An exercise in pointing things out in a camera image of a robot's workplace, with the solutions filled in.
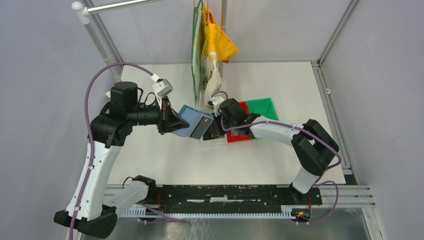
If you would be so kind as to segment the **blue card holder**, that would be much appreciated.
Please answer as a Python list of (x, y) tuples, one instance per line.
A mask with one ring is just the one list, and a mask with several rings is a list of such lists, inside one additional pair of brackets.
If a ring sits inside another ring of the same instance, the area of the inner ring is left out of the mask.
[(183, 105), (180, 111), (178, 112), (178, 115), (189, 123), (189, 127), (185, 129), (176, 130), (172, 132), (172, 134), (184, 138), (190, 138), (190, 133), (193, 131), (195, 125), (201, 117), (205, 116), (214, 120), (213, 114), (200, 111), (188, 105)]

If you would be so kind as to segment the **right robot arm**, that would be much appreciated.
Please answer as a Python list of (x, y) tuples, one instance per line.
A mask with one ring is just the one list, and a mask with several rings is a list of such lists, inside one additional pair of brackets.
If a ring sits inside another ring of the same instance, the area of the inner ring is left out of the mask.
[(208, 105), (213, 107), (212, 133), (216, 136), (235, 131), (240, 136), (266, 139), (285, 144), (294, 149), (301, 165), (291, 183), (289, 199), (302, 204), (309, 198), (309, 190), (315, 187), (324, 173), (336, 167), (332, 163), (342, 158), (339, 146), (322, 125), (309, 119), (306, 123), (284, 123), (267, 118), (259, 113), (246, 113), (234, 98), (211, 96)]

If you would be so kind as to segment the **black card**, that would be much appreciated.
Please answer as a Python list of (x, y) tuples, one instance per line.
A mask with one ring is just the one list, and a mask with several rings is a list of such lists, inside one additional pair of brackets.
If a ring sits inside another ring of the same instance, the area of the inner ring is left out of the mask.
[(209, 141), (209, 140), (215, 140), (220, 138), (220, 133), (219, 131), (217, 131), (215, 128), (210, 127), (206, 130), (206, 132), (203, 134), (202, 139), (204, 141)]
[(212, 124), (212, 122), (213, 118), (202, 116), (195, 125), (193, 131), (190, 133), (189, 137), (197, 140), (201, 139)]

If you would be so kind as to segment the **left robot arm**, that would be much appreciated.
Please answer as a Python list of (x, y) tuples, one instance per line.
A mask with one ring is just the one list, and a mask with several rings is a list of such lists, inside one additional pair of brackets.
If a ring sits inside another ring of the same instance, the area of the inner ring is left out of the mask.
[(189, 126), (171, 106), (171, 84), (159, 79), (152, 87), (155, 100), (150, 105), (141, 101), (143, 90), (134, 82), (121, 81), (111, 88), (109, 102), (88, 123), (83, 171), (72, 200), (56, 212), (55, 223), (71, 232), (105, 239), (125, 211), (140, 201), (151, 204), (156, 200), (156, 181), (141, 175), (113, 196), (104, 197), (113, 165), (133, 127), (155, 125), (160, 134), (166, 134)]

